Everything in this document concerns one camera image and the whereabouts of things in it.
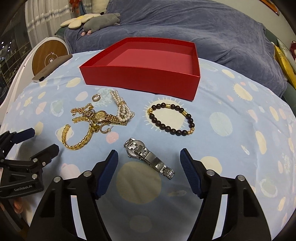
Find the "person left hand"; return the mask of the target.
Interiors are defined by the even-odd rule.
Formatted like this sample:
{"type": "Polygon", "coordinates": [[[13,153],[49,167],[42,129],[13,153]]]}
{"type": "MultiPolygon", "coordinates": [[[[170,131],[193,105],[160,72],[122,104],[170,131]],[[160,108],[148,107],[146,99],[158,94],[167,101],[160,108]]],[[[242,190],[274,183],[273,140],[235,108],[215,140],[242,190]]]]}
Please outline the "person left hand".
{"type": "Polygon", "coordinates": [[[21,214],[23,212],[23,201],[22,198],[18,197],[13,200],[14,211],[17,214],[21,214]]]}

